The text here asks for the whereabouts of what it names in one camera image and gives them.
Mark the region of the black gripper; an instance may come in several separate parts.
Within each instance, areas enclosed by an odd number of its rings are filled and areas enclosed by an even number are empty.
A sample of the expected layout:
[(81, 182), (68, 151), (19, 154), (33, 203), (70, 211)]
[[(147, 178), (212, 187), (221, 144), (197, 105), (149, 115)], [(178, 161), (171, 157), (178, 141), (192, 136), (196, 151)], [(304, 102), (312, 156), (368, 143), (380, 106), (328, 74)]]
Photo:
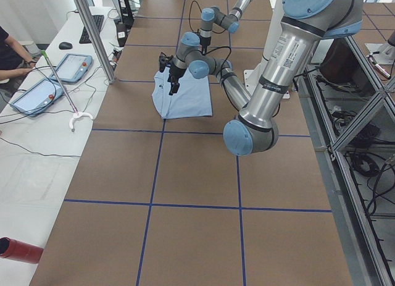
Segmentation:
[(207, 49), (208, 46), (211, 44), (211, 36), (210, 37), (203, 37), (200, 36), (200, 45), (202, 46), (202, 54), (206, 55), (207, 54)]
[(179, 79), (184, 76), (186, 72), (185, 68), (179, 68), (178, 66), (175, 65), (174, 62), (171, 62), (170, 64), (170, 69), (169, 69), (169, 76), (168, 76), (168, 82), (170, 84), (170, 91), (169, 95), (172, 96), (173, 94), (176, 94), (178, 92), (178, 89), (180, 87), (179, 84)]

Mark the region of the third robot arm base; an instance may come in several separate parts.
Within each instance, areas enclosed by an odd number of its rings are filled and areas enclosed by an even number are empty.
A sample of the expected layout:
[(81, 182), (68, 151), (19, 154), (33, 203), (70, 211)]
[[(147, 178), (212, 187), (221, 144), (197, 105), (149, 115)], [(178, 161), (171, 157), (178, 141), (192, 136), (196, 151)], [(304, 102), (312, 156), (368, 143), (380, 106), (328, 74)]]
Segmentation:
[(392, 65), (394, 63), (394, 32), (384, 43), (365, 43), (368, 59), (373, 65)]

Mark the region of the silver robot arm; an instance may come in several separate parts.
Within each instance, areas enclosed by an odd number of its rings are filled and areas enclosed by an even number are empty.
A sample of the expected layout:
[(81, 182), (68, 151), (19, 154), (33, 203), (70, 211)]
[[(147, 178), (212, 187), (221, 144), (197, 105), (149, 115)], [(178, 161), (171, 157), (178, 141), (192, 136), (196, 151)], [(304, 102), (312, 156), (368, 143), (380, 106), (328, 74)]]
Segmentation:
[(201, 12), (201, 26), (197, 31), (200, 39), (201, 51), (207, 53), (207, 48), (211, 44), (214, 24), (221, 27), (224, 31), (235, 33), (239, 28), (239, 21), (253, 0), (237, 0), (231, 11), (225, 14), (219, 7), (212, 6), (204, 8)]
[(276, 0), (282, 11), (281, 33), (253, 92), (249, 92), (225, 59), (215, 59), (199, 49), (213, 25), (233, 33), (252, 0), (238, 0), (229, 14), (217, 7), (205, 8), (201, 32), (187, 32), (170, 61), (170, 93), (179, 89), (179, 79), (189, 72), (194, 78), (213, 75), (223, 86), (238, 116), (223, 129), (228, 150), (245, 156), (272, 148), (278, 140), (274, 113), (293, 78), (306, 66), (307, 58), (323, 39), (356, 34), (362, 26), (364, 0)]

